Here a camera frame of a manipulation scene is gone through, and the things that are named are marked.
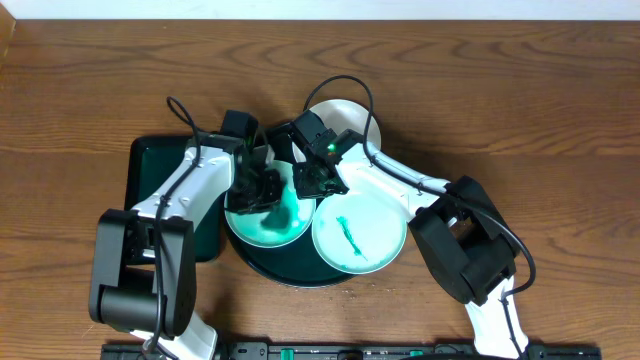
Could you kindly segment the white plate top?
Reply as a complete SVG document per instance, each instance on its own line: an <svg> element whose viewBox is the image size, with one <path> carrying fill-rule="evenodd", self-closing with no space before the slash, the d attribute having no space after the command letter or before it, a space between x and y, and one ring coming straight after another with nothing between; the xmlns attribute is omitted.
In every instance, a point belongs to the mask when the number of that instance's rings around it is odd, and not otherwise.
<svg viewBox="0 0 640 360"><path fill-rule="evenodd" d="M310 111L319 116L325 127L333 129L337 135L347 129L364 135L364 127L369 110L354 101L345 99L326 100L312 106ZM374 115L371 118L367 139L378 149L381 149L381 131ZM291 148L295 162L306 161L302 146L292 143Z"/></svg>

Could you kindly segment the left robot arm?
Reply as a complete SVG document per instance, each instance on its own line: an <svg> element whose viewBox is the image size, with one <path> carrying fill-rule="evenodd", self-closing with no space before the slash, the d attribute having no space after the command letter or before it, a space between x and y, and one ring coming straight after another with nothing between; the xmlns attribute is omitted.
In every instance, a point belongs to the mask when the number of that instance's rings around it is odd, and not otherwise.
<svg viewBox="0 0 640 360"><path fill-rule="evenodd" d="M142 355L211 359L218 334L195 311L194 235L221 198L232 212L260 213L284 183L269 144L194 136L173 173L129 210L108 209L96 231L89 316L143 341Z"/></svg>

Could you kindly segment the green sponge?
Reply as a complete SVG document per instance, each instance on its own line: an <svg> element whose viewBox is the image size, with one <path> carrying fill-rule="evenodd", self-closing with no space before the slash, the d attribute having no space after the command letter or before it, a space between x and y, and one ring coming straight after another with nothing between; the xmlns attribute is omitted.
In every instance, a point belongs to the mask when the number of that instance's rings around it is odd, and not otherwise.
<svg viewBox="0 0 640 360"><path fill-rule="evenodd" d="M282 236L294 232L301 225L298 199L291 185L285 186L280 203L260 221L260 225Z"/></svg>

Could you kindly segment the mint plate bottom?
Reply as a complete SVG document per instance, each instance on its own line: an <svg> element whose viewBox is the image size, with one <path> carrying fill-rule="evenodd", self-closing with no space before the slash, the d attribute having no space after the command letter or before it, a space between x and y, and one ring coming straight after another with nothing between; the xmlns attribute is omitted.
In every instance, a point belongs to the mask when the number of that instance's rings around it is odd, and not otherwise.
<svg viewBox="0 0 640 360"><path fill-rule="evenodd" d="M348 274L378 271L400 253L407 223L392 204L351 192L321 202L312 221L312 240L320 257Z"/></svg>

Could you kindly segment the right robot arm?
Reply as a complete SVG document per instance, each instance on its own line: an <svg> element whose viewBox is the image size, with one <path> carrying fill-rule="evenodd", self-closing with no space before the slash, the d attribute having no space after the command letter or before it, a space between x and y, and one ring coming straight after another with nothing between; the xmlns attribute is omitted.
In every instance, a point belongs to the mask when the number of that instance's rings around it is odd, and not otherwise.
<svg viewBox="0 0 640 360"><path fill-rule="evenodd" d="M524 357L529 339L513 297L535 281L535 262L478 182L421 174L352 130L299 133L293 141L304 154L294 165L296 193L320 202L312 238L325 262L371 273L412 236L438 285L465 306L477 352Z"/></svg>

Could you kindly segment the mint plate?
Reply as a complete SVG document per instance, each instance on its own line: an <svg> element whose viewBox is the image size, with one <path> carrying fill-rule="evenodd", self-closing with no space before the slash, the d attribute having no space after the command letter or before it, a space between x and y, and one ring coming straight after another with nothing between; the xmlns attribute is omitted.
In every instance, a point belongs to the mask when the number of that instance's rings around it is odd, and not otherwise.
<svg viewBox="0 0 640 360"><path fill-rule="evenodd" d="M407 223L392 204L351 192L321 202L312 221L312 240L320 257L348 274L378 271L400 253Z"/></svg>
<svg viewBox="0 0 640 360"><path fill-rule="evenodd" d="M259 248L276 248L301 237L311 225L315 199L299 199L293 183L293 165L274 160L271 168L285 182L281 202L269 212L240 215L225 212L232 232L243 242Z"/></svg>

